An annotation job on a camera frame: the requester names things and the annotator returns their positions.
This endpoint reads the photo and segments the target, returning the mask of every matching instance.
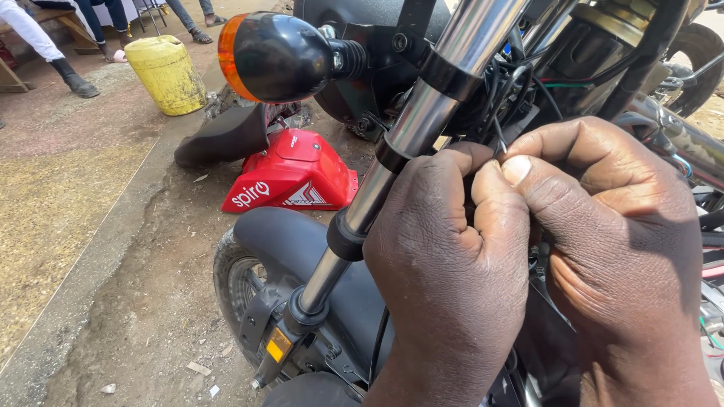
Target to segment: hand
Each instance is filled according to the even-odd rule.
[[[699,349],[702,240],[683,177],[593,117],[528,133],[503,159],[553,242],[547,288],[577,331],[581,405],[717,406]]]
[[[365,262],[395,326],[370,406],[478,406],[510,352],[528,292],[530,218],[491,157],[456,143],[410,161],[370,230]],[[476,172],[470,226],[463,177]]]

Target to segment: front fork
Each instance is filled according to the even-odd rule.
[[[528,2],[461,1],[434,50],[459,70],[482,75]],[[362,243],[402,170],[404,162],[400,165],[400,158],[427,153],[459,105],[458,100],[418,78],[395,124],[380,139],[386,144],[386,154],[381,155],[378,146],[378,159],[369,167],[352,203],[334,216],[327,233],[328,247],[309,282],[291,295],[284,317],[267,343],[252,387],[271,383],[303,338],[324,321],[329,293],[350,264],[363,259]]]

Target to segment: wooden bench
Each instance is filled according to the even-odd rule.
[[[70,31],[70,35],[72,35],[77,45],[77,47],[74,48],[77,54],[101,54],[101,50],[98,48],[98,45],[85,31],[83,24],[80,22],[77,15],[75,15],[75,11],[39,9],[34,12],[35,15],[33,16],[33,19],[38,24],[50,20],[58,20],[58,22],[68,27],[68,31]],[[11,31],[13,31],[13,29],[10,25],[0,25],[0,34],[9,33]],[[15,72],[7,66],[5,61],[0,58],[0,93],[27,92],[31,89],[35,89],[35,86],[32,83],[21,81]]]

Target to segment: yellow jerrycan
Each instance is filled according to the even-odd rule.
[[[173,35],[141,38],[126,45],[126,59],[159,109],[169,116],[206,105],[206,89],[186,47]]]

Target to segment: slipper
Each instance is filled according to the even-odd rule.
[[[108,59],[106,59],[106,62],[108,62],[109,64],[122,64],[123,62],[128,62],[128,59],[126,59],[126,53],[122,49],[119,49],[118,51],[116,51],[115,54],[113,54],[113,61],[109,61]]]
[[[193,39],[193,42],[205,44],[205,43],[213,43],[214,39],[211,38],[208,34],[205,32],[199,30],[196,28],[191,34],[191,38]]]
[[[206,27],[216,27],[217,25],[226,24],[226,21],[229,21],[221,16],[215,16],[214,22],[211,24],[207,24]]]

